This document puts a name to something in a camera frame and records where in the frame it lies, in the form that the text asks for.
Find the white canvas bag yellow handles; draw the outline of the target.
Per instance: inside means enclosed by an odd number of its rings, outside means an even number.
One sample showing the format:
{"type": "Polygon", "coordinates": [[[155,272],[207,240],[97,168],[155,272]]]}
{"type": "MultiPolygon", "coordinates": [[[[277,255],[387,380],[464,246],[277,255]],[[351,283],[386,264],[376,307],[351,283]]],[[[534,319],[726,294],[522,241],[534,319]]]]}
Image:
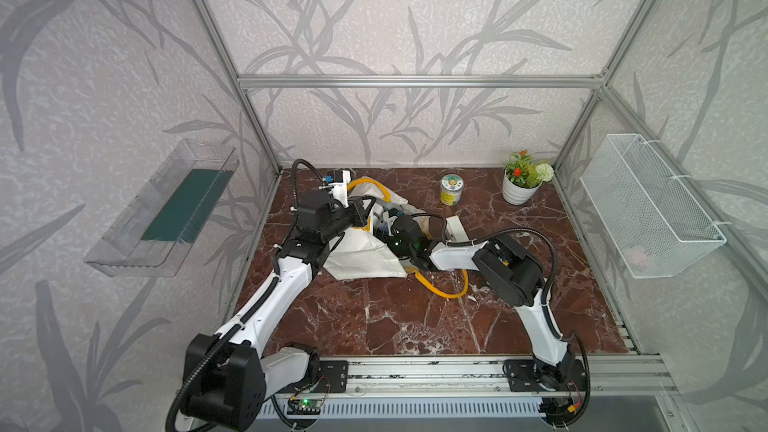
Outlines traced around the white canvas bag yellow handles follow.
{"type": "Polygon", "coordinates": [[[428,231],[430,221],[440,220],[446,225],[446,219],[418,209],[380,182],[364,176],[354,179],[348,186],[348,197],[369,195],[376,199],[370,216],[370,229],[350,228],[343,238],[335,244],[325,263],[325,269],[337,280],[356,280],[364,278],[404,278],[414,276],[432,293],[446,298],[457,299],[467,294],[469,275],[463,270],[463,288],[455,293],[447,293],[435,287],[425,276],[427,270],[413,267],[406,261],[399,260],[388,248],[390,225],[399,216],[410,215],[417,220],[422,230],[431,238],[428,231]]]}

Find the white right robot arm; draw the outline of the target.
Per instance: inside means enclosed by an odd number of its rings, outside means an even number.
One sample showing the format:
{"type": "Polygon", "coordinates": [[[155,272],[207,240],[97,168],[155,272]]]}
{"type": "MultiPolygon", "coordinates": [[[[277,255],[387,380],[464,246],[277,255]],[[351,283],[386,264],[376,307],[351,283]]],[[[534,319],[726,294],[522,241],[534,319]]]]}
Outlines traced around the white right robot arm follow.
{"type": "Polygon", "coordinates": [[[430,238],[417,220],[400,215],[374,229],[395,256],[422,271],[461,269],[479,273],[496,295],[514,308],[532,346],[530,359],[507,359],[502,373],[512,392],[556,392],[539,407],[543,421],[566,430],[586,412],[591,399],[591,371],[578,332],[564,334],[550,301],[558,275],[553,243],[528,227],[511,227],[480,239],[430,238]]]}

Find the green circuit board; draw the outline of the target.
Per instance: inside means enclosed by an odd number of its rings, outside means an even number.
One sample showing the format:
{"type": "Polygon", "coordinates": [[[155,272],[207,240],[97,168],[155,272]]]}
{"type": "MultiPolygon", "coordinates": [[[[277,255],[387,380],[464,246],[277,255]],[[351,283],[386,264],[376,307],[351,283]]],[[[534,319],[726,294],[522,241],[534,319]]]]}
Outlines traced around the green circuit board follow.
{"type": "Polygon", "coordinates": [[[319,416],[324,403],[322,398],[291,398],[287,410],[291,416],[319,416]]]}

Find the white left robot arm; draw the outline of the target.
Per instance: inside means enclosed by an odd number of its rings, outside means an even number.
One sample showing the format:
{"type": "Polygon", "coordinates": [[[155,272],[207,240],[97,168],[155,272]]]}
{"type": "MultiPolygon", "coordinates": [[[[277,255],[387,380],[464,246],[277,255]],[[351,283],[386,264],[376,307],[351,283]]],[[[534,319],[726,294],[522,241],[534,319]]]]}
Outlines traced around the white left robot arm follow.
{"type": "Polygon", "coordinates": [[[166,430],[176,430],[178,415],[184,415],[200,420],[202,431],[215,427],[245,431],[277,392],[318,382],[319,360],[311,347],[284,347],[265,356],[265,344],[344,233],[366,225],[375,199],[348,195],[348,169],[316,177],[321,182],[318,188],[293,198],[293,222],[272,252],[273,270],[266,281],[215,333],[199,334],[188,345],[182,384],[167,413],[166,430]]]}

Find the clear plastic wall tray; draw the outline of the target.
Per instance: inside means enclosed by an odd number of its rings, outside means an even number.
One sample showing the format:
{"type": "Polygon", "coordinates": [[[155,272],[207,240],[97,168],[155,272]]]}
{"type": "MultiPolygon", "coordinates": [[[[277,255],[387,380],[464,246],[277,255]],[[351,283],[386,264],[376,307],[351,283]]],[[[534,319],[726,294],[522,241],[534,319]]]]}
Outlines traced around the clear plastic wall tray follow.
{"type": "Polygon", "coordinates": [[[109,277],[173,277],[239,166],[230,145],[181,140],[90,249],[109,277]]]}

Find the white rectangular alarm clock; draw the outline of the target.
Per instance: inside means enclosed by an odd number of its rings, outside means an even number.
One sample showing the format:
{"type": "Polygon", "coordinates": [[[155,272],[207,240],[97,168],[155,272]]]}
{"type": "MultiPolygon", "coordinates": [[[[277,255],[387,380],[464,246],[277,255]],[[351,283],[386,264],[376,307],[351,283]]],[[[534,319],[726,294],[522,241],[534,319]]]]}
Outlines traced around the white rectangular alarm clock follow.
{"type": "Polygon", "coordinates": [[[449,242],[469,241],[467,232],[457,215],[450,216],[446,219],[445,237],[449,242]]]}

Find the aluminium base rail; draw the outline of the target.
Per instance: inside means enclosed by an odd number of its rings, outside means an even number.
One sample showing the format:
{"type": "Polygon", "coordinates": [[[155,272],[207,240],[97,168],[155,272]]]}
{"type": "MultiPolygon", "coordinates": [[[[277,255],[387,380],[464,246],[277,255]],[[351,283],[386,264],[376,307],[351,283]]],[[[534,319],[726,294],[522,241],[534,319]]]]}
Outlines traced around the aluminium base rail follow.
{"type": "Polygon", "coordinates": [[[648,419],[663,431],[695,431],[692,414],[658,355],[592,355],[561,385],[536,382],[523,356],[333,357],[314,393],[297,401],[304,420],[527,419],[543,430],[545,409],[573,407],[578,429],[617,430],[648,419]]]}

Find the white potted artificial plant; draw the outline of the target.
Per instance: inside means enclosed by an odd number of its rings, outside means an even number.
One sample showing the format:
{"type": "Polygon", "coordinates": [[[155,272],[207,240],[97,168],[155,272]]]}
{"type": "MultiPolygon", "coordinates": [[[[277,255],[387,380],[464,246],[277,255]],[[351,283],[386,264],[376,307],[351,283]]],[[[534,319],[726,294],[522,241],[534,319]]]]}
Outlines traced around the white potted artificial plant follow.
{"type": "Polygon", "coordinates": [[[504,166],[502,195],[512,205],[523,205],[538,188],[554,178],[554,168],[546,161],[535,161],[527,150],[514,152],[504,166]]]}

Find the aluminium cage frame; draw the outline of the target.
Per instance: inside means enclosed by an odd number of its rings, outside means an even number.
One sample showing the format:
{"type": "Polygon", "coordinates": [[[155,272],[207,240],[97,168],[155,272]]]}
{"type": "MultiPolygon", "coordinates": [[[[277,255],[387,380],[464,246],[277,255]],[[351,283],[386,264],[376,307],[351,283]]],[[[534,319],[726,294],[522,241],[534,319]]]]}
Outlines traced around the aluminium cage frame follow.
{"type": "Polygon", "coordinates": [[[206,0],[191,0],[203,30],[214,48],[217,59],[224,68],[225,78],[235,92],[235,97],[245,108],[246,114],[255,127],[257,137],[267,149],[273,165],[277,164],[274,149],[269,144],[264,127],[258,121],[255,112],[246,97],[245,91],[252,87],[277,88],[492,88],[492,89],[589,89],[589,100],[582,108],[581,115],[572,131],[567,136],[566,144],[556,158],[560,163],[574,147],[578,135],[591,120],[597,103],[602,101],[611,105],[623,124],[631,131],[643,136],[653,145],[671,169],[679,174],[684,172],[677,161],[662,145],[657,134],[653,133],[638,115],[634,114],[627,102],[612,87],[619,68],[625,62],[629,51],[639,39],[642,30],[650,23],[651,17],[663,0],[640,0],[629,24],[622,33],[618,44],[610,56],[604,70],[595,75],[428,75],[428,74],[304,74],[304,75],[241,75],[236,71],[234,62],[223,42],[220,28],[217,26],[212,9],[206,0]]]}

